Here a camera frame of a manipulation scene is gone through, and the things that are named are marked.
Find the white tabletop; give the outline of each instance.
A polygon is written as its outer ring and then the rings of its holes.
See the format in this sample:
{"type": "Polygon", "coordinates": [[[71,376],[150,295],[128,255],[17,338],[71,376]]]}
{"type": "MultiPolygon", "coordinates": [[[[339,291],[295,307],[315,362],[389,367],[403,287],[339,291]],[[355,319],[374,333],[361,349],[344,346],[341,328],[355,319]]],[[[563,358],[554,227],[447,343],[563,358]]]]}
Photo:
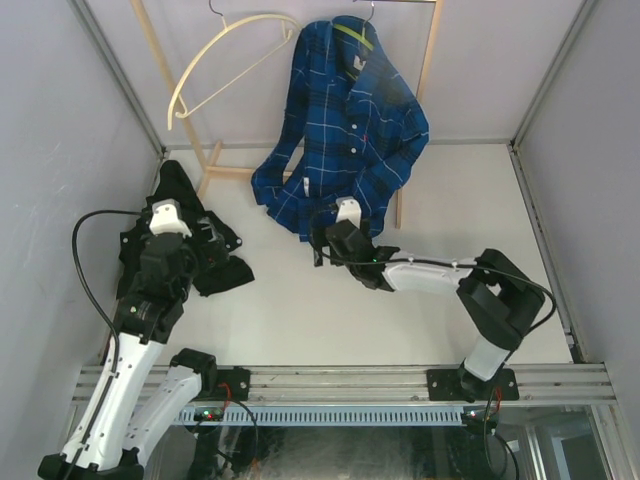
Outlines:
{"type": "MultiPolygon", "coordinates": [[[[269,151],[224,149],[218,165],[257,166],[269,151]]],[[[171,158],[197,185],[193,152],[174,151],[171,158]]],[[[456,364],[472,349],[478,332],[455,295],[372,291],[345,268],[314,268],[310,247],[256,205],[248,178],[212,179],[203,203],[242,237],[235,253],[256,280],[208,298],[192,290],[159,364],[183,347],[212,353],[220,365],[456,364]]],[[[401,230],[394,220],[390,208],[376,243],[442,258],[497,248],[548,285],[504,145],[427,146],[405,188],[401,230]]],[[[511,359],[568,362],[557,317],[511,359]]]]}

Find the black garment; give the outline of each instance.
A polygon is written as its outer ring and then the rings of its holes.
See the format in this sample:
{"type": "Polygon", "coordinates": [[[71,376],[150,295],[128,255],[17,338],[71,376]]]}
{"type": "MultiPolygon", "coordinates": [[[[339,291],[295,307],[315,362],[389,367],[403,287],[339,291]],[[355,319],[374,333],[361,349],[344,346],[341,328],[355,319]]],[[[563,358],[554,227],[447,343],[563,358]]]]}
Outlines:
{"type": "MultiPolygon", "coordinates": [[[[146,236],[151,235],[149,231],[151,206],[170,198],[180,204],[182,219],[187,225],[195,225],[198,219],[206,216],[218,233],[224,237],[229,252],[242,245],[242,239],[228,225],[211,210],[204,209],[180,164],[175,160],[168,160],[160,168],[160,183],[155,193],[147,197],[143,216],[131,230],[120,234],[118,258],[124,265],[124,272],[118,282],[117,298],[122,298],[129,291],[133,277],[140,269],[140,254],[144,249],[144,240],[146,236]]],[[[249,265],[241,258],[230,256],[228,262],[209,268],[194,278],[193,286],[200,295],[207,297],[212,293],[226,292],[253,280],[253,271],[249,265]]]]}

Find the wooden clothes rack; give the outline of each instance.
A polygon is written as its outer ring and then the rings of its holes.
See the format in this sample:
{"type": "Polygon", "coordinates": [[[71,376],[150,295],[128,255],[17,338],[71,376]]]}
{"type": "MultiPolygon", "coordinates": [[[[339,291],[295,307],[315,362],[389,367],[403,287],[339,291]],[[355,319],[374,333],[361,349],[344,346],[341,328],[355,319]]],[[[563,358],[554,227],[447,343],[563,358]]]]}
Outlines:
{"type": "MultiPolygon", "coordinates": [[[[400,2],[400,1],[407,1],[407,0],[378,0],[378,1],[400,2]]],[[[153,57],[156,63],[158,64],[158,67],[160,68],[160,72],[162,74],[162,77],[164,78],[167,88],[169,89],[169,93],[171,95],[174,95],[174,92],[177,90],[177,87],[179,86],[179,84],[176,83],[173,77],[173,73],[171,72],[171,68],[169,67],[169,62],[167,61],[167,57],[164,53],[164,50],[162,49],[162,46],[160,45],[160,40],[158,39],[158,35],[155,29],[153,28],[153,24],[151,22],[151,19],[149,18],[149,14],[147,13],[143,0],[130,0],[130,2],[136,14],[136,17],[138,19],[138,22],[140,23],[142,32],[144,33],[147,43],[149,44],[149,48],[151,49],[153,57]]],[[[435,5],[435,9],[433,12],[433,16],[431,17],[431,26],[429,29],[429,36],[427,38],[427,45],[425,47],[422,69],[420,70],[418,87],[416,89],[416,98],[418,99],[418,101],[422,99],[426,85],[427,85],[427,77],[429,73],[429,68],[431,66],[431,61],[433,60],[435,39],[438,33],[438,27],[440,25],[440,19],[442,16],[442,8],[443,8],[444,0],[421,0],[419,3],[433,4],[435,5]]],[[[189,115],[193,111],[201,107],[204,103],[206,103],[208,100],[213,98],[220,91],[214,93],[207,100],[205,100],[204,102],[202,102],[192,110],[189,110],[185,105],[182,99],[182,96],[179,94],[180,90],[178,89],[177,91],[178,91],[178,95],[176,96],[176,98],[172,99],[172,102],[175,103],[177,101],[182,108],[182,114],[177,116],[182,121],[182,125],[184,126],[184,129],[187,132],[187,137],[189,138],[189,143],[193,147],[193,151],[195,152],[196,158],[198,159],[198,162],[200,163],[200,166],[202,167],[202,172],[203,172],[202,182],[200,184],[200,187],[198,188],[198,197],[202,198],[204,196],[209,186],[209,182],[211,181],[211,178],[213,176],[216,176],[216,175],[251,176],[254,172],[254,170],[251,168],[222,167],[217,165],[218,158],[220,157],[220,153],[222,152],[222,148],[223,148],[223,143],[221,140],[219,140],[215,144],[209,158],[206,158],[204,150],[202,148],[202,143],[200,143],[200,139],[198,138],[196,130],[193,127],[193,124],[191,123],[191,120],[189,118],[189,115]]],[[[286,171],[284,172],[285,177],[288,177],[290,175],[291,175],[291,172],[286,172],[286,171]]],[[[396,228],[398,229],[402,227],[402,196],[403,196],[402,189],[400,189],[397,192],[397,202],[396,202],[396,228]]]]}

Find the blue plaid shirt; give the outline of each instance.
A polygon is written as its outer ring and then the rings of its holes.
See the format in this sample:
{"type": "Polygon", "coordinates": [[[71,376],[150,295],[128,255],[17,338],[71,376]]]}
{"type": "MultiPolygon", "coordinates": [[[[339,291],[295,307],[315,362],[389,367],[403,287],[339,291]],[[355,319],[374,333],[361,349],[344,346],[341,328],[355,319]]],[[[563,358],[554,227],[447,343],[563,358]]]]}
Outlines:
{"type": "MultiPolygon", "coordinates": [[[[393,193],[429,141],[429,124],[411,89],[391,65],[373,26],[373,50],[334,28],[362,32],[350,16],[307,25],[298,38],[284,125],[278,145],[256,170],[251,185],[278,223],[307,240],[309,217],[339,197],[353,196],[370,233],[384,228],[393,193]],[[304,155],[283,184],[282,174],[304,137],[304,155]]],[[[314,226],[333,223],[330,213],[314,226]]]]}

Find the green hanger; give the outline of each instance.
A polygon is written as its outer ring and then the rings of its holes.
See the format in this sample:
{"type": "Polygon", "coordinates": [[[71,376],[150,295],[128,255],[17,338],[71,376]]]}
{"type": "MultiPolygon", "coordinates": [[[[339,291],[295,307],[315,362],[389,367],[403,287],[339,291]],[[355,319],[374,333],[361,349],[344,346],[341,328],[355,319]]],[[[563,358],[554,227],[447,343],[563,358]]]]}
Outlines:
{"type": "Polygon", "coordinates": [[[373,50],[373,43],[371,43],[369,40],[367,40],[364,37],[364,35],[361,35],[358,32],[354,32],[349,27],[345,27],[344,25],[334,25],[333,28],[335,28],[336,30],[339,30],[339,31],[341,31],[343,33],[346,33],[350,37],[355,38],[361,44],[363,44],[365,47],[367,47],[369,50],[373,50]]]}

